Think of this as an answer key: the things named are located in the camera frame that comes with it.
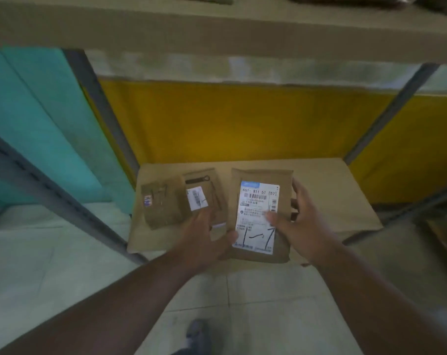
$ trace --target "foot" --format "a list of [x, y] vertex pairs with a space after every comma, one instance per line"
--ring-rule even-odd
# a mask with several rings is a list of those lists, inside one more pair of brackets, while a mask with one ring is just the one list
[[187, 346], [196, 355], [211, 355], [212, 343], [210, 341], [209, 325], [205, 320], [193, 320], [185, 334]]

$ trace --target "forearm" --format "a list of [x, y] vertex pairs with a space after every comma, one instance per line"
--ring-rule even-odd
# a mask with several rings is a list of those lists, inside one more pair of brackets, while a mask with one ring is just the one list
[[314, 265], [365, 355], [447, 354], [438, 325], [337, 240], [325, 240]]
[[194, 273], [178, 252], [169, 252], [31, 330], [0, 355], [134, 354]]

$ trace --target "upper shelf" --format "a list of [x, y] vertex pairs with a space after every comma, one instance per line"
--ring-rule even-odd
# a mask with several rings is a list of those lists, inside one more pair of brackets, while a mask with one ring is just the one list
[[0, 45], [447, 63], [447, 16], [236, 0], [0, 0]]

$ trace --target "person's left arm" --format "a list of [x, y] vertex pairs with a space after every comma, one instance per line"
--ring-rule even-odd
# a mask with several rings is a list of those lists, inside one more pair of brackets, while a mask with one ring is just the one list
[[0, 355], [134, 354], [166, 305], [194, 275], [237, 238], [211, 241], [211, 211], [194, 216], [172, 250], [44, 322], [0, 350]]

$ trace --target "person's right arm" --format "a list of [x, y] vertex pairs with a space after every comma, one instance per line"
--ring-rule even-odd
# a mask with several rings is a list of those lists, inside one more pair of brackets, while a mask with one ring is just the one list
[[299, 210], [290, 222], [276, 213], [268, 221], [317, 268], [365, 355], [447, 354], [447, 335], [328, 228], [306, 189], [293, 181]]

